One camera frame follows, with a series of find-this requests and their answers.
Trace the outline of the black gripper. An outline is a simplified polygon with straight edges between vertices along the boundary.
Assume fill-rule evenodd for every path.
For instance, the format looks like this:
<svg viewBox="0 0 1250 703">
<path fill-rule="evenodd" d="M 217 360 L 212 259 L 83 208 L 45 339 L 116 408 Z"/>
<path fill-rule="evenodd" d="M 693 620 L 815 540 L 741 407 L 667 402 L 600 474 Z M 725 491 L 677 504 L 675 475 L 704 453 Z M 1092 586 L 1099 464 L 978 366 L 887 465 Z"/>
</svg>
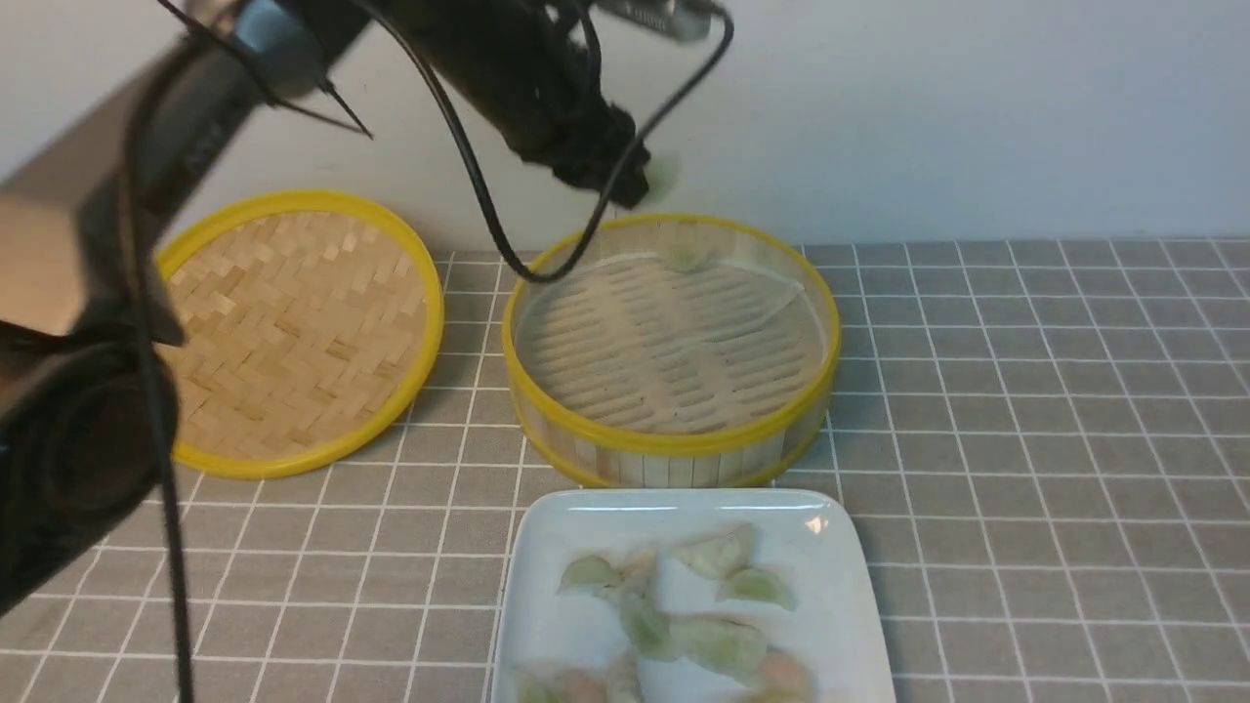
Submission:
<svg viewBox="0 0 1250 703">
<path fill-rule="evenodd" d="M 624 108 L 604 98 L 602 58 L 571 33 L 589 1 L 384 1 L 420 58 L 500 133 L 508 148 L 566 186 L 608 191 L 616 206 L 642 203 L 650 184 L 639 146 L 608 181 L 638 135 Z"/>
</svg>

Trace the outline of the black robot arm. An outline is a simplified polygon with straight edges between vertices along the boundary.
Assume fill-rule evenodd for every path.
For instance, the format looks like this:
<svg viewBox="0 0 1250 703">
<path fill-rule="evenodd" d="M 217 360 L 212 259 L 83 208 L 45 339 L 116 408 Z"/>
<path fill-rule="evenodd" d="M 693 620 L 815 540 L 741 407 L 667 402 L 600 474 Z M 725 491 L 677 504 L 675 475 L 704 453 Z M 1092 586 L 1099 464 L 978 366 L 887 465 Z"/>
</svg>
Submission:
<svg viewBox="0 0 1250 703">
<path fill-rule="evenodd" d="M 370 25 L 445 76 L 522 161 L 608 205 L 648 195 L 645 138 L 600 89 L 585 1 L 188 1 L 182 36 L 2 181 L 2 610 L 170 477 L 159 343 L 185 334 L 152 246 L 260 108 L 332 93 Z"/>
</svg>

